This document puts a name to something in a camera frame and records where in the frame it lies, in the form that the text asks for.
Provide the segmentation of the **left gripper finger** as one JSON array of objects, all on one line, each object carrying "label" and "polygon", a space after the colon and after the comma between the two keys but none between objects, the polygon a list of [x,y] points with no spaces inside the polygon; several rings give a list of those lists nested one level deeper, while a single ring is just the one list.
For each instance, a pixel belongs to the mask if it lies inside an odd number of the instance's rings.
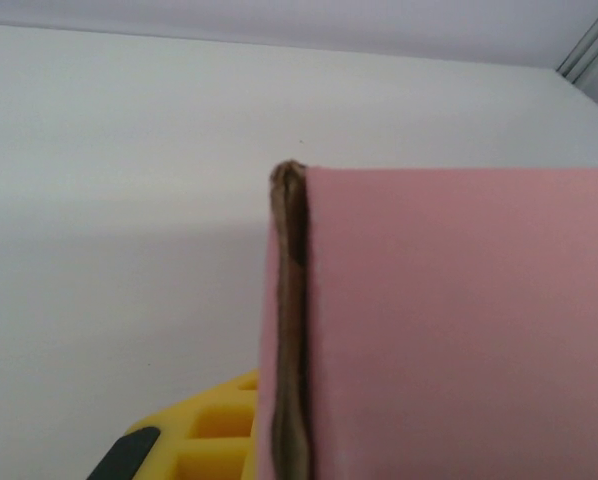
[{"label": "left gripper finger", "polygon": [[90,480],[255,479],[258,372],[216,385],[133,424]]}]

